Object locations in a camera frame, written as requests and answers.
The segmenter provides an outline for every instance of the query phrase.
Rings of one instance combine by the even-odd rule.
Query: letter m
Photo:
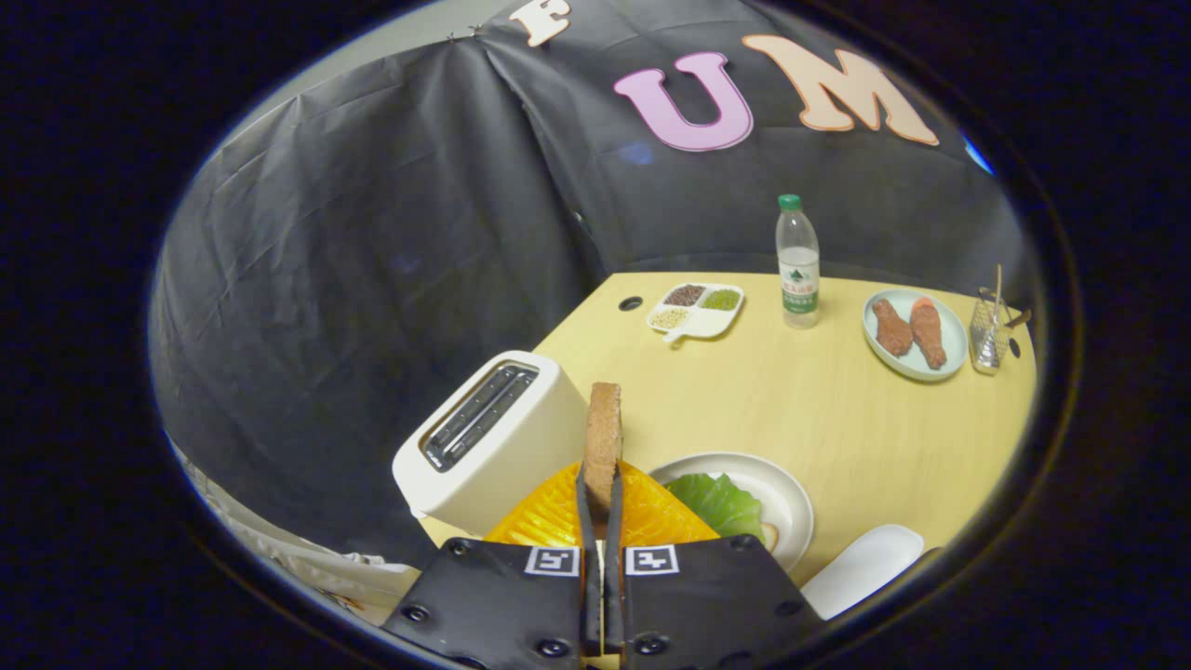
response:
[[[828,90],[835,94],[872,130],[880,130],[878,102],[885,107],[885,125],[915,142],[936,145],[939,137],[913,111],[885,73],[855,54],[836,49],[842,70],[785,37],[749,35],[741,39],[749,49],[773,58],[798,89],[806,108],[799,119],[816,130],[852,130],[852,117],[836,108]]]

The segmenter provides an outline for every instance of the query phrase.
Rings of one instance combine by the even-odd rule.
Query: white plate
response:
[[[669,294],[673,293],[675,288],[680,288],[682,286],[686,286],[687,283],[692,286],[703,286],[703,293],[699,294],[699,299],[696,300],[696,302],[691,306],[667,305],[666,298],[668,298]],[[707,299],[707,295],[722,288],[728,288],[730,290],[736,290],[737,293],[740,293],[741,299],[736,300],[736,306],[734,308],[710,309],[701,306],[704,300]],[[681,330],[680,334],[681,338],[715,338],[716,334],[719,334],[724,330],[728,330],[728,326],[732,324],[732,320],[736,318],[736,313],[741,311],[741,305],[743,303],[744,303],[744,289],[741,288],[740,286],[732,286],[730,283],[706,283],[704,281],[684,281],[681,283],[675,284],[669,290],[666,290],[666,294],[657,300],[657,303],[654,305],[654,308],[649,309],[649,313],[646,314],[646,325],[653,327],[654,330],[659,330],[661,332],[667,332],[667,333]],[[654,325],[651,321],[653,315],[660,311],[665,311],[668,308],[686,309],[687,311],[686,320],[679,323],[674,327],[662,327],[660,325]]]
[[[655,468],[649,476],[667,484],[684,475],[728,475],[738,488],[761,501],[761,522],[778,530],[773,558],[786,572],[798,565],[811,544],[815,512],[803,486],[777,465],[750,455],[709,452],[688,456]]]
[[[922,536],[896,524],[861,536],[802,588],[821,619],[831,619],[873,595],[918,561]]]
[[[881,298],[888,300],[893,305],[893,311],[906,323],[910,323],[910,307],[913,306],[913,302],[918,298],[930,298],[930,295],[909,288],[888,288],[873,293],[868,298],[868,301],[865,302],[865,312],[862,314],[865,338],[868,340],[868,346],[873,349],[873,352],[885,362],[885,365],[919,382],[940,382],[955,375],[964,365],[964,362],[967,361],[967,328],[964,327],[964,321],[955,315],[955,312],[943,302],[930,298],[935,308],[939,309],[943,351],[947,352],[947,363],[939,370],[930,370],[930,367],[927,365],[927,357],[922,355],[918,345],[911,345],[910,352],[898,358],[885,351],[885,347],[877,343],[877,313],[873,312],[873,302]]]

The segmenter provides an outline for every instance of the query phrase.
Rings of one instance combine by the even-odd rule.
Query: white sectioned tray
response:
[[[666,303],[666,298],[681,288],[682,286],[703,286],[703,293],[699,294],[699,299],[691,306],[682,305],[668,305]],[[713,309],[703,306],[707,296],[721,289],[735,290],[740,295],[740,300],[736,300],[736,306],[731,309]],[[705,283],[701,281],[684,281],[666,292],[654,308],[649,309],[646,314],[646,325],[653,327],[654,330],[666,332],[666,342],[674,342],[679,338],[715,338],[728,326],[732,324],[736,319],[736,314],[741,311],[741,305],[744,303],[744,289],[740,286],[732,286],[730,283]],[[682,309],[686,312],[686,318],[678,323],[674,327],[662,327],[654,324],[654,315],[669,308]]]

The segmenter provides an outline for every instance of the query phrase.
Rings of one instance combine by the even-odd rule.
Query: white beans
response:
[[[668,308],[655,313],[649,318],[649,323],[657,327],[674,327],[686,320],[687,309]]]

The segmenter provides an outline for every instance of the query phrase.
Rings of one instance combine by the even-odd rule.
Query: plastic water bottle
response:
[[[818,237],[798,195],[778,196],[778,271],[786,325],[810,327],[818,321]]]

